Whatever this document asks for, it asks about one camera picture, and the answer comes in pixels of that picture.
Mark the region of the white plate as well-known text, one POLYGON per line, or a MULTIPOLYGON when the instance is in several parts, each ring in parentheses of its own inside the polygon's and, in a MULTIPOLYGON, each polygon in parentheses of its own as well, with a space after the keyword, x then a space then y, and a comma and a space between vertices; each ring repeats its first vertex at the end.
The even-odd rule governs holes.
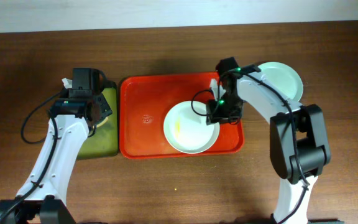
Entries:
POLYGON ((168 143, 185 154, 207 151, 218 140, 220 125, 207 124, 206 105, 199 101, 183 101, 165 116, 163 133, 168 143))

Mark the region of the green plate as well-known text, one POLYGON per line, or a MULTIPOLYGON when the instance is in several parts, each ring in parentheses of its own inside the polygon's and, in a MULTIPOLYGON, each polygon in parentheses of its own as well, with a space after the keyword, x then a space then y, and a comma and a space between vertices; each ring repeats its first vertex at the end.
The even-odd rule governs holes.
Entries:
POLYGON ((265 62, 258 65, 258 68, 263 73, 263 81, 267 81, 287 98, 300 101, 303 95, 303 82, 293 68, 280 62, 265 62))

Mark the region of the green yellow sponge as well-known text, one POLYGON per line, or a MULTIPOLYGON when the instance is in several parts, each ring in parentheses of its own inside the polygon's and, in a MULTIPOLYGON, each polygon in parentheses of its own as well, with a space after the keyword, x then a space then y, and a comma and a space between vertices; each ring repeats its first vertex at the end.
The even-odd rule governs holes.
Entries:
POLYGON ((96 127, 99 128, 100 126, 104 125, 107 121, 108 121, 108 117, 105 117, 100 123, 96 125, 96 127))

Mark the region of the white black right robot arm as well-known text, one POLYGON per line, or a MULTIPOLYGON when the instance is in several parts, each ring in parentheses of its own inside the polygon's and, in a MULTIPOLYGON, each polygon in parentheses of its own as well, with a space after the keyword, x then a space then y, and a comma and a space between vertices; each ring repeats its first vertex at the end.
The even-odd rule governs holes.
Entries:
POLYGON ((304 106, 263 78, 256 65, 240 67, 229 58, 216 65, 214 98, 206 105, 207 124, 237 124, 250 104, 270 126, 270 161, 280 178, 272 223, 308 223, 311 190, 331 152, 322 109, 304 106))

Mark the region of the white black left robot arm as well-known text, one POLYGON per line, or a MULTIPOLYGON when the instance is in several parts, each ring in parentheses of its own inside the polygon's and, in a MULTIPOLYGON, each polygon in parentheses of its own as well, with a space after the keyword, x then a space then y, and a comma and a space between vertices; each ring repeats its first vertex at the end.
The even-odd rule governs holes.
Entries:
POLYGON ((0 200, 0 223, 74 223, 67 188, 83 143, 112 111, 102 94, 60 98, 48 111, 48 132, 25 184, 13 200, 0 200))

